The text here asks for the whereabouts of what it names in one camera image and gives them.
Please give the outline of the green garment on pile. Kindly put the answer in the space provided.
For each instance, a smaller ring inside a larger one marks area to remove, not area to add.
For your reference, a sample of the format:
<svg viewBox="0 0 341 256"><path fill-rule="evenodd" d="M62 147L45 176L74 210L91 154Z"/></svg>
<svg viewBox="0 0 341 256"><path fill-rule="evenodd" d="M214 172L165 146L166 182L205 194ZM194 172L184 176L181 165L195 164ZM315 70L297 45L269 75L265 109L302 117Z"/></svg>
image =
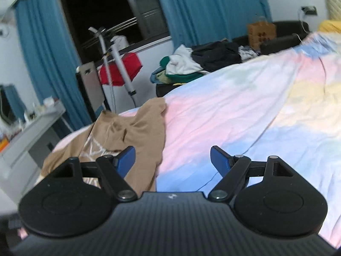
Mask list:
<svg viewBox="0 0 341 256"><path fill-rule="evenodd" d="M204 73L200 72L190 73L188 75L167 75L166 66L169 62L170 58L168 56L162 58L162 60L159 62L159 68L150 75L150 81L152 83L171 85L186 84L205 75Z"/></svg>

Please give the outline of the pastel tie-dye duvet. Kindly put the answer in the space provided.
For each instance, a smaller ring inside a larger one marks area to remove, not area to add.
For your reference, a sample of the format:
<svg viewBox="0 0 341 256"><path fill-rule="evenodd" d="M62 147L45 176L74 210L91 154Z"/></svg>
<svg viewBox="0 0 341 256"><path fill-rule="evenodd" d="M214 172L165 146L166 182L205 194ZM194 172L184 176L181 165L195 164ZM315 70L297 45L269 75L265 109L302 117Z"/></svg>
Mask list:
<svg viewBox="0 0 341 256"><path fill-rule="evenodd" d="M165 97L156 189L208 193L220 175L212 146L263 160L276 154L322 193L321 236L340 247L340 34L226 67Z"/></svg>

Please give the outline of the tan printed t-shirt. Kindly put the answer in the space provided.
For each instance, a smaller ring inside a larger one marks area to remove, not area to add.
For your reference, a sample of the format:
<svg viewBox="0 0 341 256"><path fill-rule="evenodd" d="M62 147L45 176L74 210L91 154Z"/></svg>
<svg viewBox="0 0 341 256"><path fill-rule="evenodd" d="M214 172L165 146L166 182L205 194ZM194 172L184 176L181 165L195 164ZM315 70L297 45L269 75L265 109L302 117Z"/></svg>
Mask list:
<svg viewBox="0 0 341 256"><path fill-rule="evenodd" d="M43 179L70 157L92 162L105 155L116 156L129 146L135 148L136 160L125 175L126 182L141 195L156 190L156 177L165 147L164 98L153 98L135 113L117 115L103 111L96 122L67 136L43 162Z"/></svg>

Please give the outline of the blue curtain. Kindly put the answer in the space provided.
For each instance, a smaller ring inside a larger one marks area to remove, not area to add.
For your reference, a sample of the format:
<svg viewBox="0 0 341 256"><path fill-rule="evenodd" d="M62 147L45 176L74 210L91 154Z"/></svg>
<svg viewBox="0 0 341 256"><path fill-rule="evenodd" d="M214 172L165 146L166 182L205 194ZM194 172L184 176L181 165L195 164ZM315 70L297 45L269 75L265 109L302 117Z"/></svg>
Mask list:
<svg viewBox="0 0 341 256"><path fill-rule="evenodd" d="M272 21L268 0L159 0L175 48L247 34L247 26Z"/></svg>
<svg viewBox="0 0 341 256"><path fill-rule="evenodd" d="M73 130L91 124L76 80L81 61L59 0L18 0L14 9L21 49L39 101L58 98Z"/></svg>

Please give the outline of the wall power outlet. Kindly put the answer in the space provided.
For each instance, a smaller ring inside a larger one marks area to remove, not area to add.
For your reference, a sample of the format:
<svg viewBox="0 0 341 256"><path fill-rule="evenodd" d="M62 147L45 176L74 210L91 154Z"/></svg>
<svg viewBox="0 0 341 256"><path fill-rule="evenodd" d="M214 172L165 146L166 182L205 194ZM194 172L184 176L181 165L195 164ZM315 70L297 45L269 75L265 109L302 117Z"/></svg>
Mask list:
<svg viewBox="0 0 341 256"><path fill-rule="evenodd" d="M317 15L317 8L315 6L302 6L301 10L304 13L304 15L311 15L311 16Z"/></svg>

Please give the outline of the yellow plush pillow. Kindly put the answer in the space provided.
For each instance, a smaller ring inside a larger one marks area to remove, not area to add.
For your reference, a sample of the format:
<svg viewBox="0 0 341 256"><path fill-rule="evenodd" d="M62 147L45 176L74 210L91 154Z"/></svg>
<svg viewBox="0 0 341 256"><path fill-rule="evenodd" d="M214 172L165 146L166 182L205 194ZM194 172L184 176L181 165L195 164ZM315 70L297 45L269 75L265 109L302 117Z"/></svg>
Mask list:
<svg viewBox="0 0 341 256"><path fill-rule="evenodd" d="M341 33L341 21L324 20L319 24L318 32Z"/></svg>

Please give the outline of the black sofa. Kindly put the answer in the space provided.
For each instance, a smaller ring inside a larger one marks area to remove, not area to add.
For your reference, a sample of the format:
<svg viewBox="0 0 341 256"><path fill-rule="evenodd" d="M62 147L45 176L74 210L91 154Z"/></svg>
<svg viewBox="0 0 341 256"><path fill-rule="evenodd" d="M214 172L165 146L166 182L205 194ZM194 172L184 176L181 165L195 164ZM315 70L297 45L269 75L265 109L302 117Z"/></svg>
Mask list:
<svg viewBox="0 0 341 256"><path fill-rule="evenodd" d="M295 47L300 44L299 37L303 40L310 32L307 22L303 21L277 21L274 23L277 27L277 37L266 41L260 46L260 55L269 55L279 51ZM232 42L239 46L248 46L249 38L247 35L232 39ZM171 84L156 84L156 96L163 97L179 86Z"/></svg>

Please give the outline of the brown paper shopping bag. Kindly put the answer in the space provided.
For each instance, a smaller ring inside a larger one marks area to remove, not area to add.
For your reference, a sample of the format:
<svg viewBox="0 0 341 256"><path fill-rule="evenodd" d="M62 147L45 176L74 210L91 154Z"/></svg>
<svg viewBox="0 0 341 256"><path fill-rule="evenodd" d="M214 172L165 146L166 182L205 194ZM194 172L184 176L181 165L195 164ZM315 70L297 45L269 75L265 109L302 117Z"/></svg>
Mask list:
<svg viewBox="0 0 341 256"><path fill-rule="evenodd" d="M277 37L276 25L267 21L259 21L249 24L248 27L249 46L254 50L259 50L260 45L265 41Z"/></svg>

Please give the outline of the grey desk with drawers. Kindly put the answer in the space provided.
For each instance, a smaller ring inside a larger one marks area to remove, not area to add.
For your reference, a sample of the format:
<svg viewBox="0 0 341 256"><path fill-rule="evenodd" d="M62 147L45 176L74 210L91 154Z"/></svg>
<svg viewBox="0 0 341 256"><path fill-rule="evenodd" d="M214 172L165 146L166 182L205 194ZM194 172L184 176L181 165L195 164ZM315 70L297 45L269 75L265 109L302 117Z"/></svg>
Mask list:
<svg viewBox="0 0 341 256"><path fill-rule="evenodd" d="M39 176L43 161L61 138L53 125L64 122L66 110L58 100L27 125L1 152L1 190L18 203Z"/></svg>

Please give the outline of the silver chair back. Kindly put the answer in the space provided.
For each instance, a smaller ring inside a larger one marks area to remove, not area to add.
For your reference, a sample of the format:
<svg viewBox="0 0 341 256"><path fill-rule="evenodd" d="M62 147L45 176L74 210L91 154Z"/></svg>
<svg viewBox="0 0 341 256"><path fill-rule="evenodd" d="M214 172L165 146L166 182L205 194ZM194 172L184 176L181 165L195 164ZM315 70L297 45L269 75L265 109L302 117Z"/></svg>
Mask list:
<svg viewBox="0 0 341 256"><path fill-rule="evenodd" d="M110 110L95 63L91 61L78 66L76 79L88 114L92 122L95 122L102 110Z"/></svg>

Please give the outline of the right blue curtain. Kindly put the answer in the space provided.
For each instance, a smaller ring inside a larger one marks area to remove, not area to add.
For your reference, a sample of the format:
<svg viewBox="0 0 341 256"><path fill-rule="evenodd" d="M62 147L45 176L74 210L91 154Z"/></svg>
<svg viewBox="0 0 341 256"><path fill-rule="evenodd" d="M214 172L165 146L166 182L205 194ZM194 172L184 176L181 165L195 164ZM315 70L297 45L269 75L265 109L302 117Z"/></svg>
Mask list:
<svg viewBox="0 0 341 256"><path fill-rule="evenodd" d="M175 48L247 34L247 26L272 21L268 0L159 0Z"/></svg>

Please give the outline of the left blue curtain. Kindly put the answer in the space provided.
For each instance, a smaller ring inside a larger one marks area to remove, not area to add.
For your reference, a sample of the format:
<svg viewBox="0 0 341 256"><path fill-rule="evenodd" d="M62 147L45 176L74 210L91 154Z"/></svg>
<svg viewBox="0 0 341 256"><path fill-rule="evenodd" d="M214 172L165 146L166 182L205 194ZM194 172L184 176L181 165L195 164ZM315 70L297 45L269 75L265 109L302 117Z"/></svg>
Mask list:
<svg viewBox="0 0 341 256"><path fill-rule="evenodd" d="M18 0L14 9L21 49L39 101L58 98L73 130L91 124L76 80L81 61L59 0Z"/></svg>

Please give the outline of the black framed mirror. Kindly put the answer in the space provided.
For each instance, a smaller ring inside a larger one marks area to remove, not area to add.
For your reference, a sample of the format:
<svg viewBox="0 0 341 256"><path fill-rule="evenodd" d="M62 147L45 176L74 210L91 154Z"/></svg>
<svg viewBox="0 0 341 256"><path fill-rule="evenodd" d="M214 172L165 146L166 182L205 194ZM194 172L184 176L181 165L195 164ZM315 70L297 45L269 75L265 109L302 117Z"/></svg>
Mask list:
<svg viewBox="0 0 341 256"><path fill-rule="evenodd" d="M27 110L14 85L1 85L1 120L8 126L24 120Z"/></svg>

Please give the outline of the black clothes on pile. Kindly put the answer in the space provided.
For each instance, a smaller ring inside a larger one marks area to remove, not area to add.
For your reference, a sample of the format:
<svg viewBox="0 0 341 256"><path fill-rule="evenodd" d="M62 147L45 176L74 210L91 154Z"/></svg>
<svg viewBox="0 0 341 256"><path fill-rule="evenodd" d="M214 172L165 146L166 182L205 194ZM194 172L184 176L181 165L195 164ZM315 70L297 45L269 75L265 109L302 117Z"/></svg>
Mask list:
<svg viewBox="0 0 341 256"><path fill-rule="evenodd" d="M193 46L191 57L207 72L242 62L238 44L227 40Z"/></svg>

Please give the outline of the white sweatshirt on pile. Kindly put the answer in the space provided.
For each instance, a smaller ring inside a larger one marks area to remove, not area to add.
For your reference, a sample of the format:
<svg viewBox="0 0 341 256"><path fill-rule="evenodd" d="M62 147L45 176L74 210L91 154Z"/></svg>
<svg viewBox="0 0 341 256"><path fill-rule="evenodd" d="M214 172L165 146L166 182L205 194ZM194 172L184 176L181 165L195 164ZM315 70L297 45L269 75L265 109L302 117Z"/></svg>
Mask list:
<svg viewBox="0 0 341 256"><path fill-rule="evenodd" d="M169 56L165 73L167 75L189 75L192 73L208 74L192 57L192 49L180 45L175 52Z"/></svg>

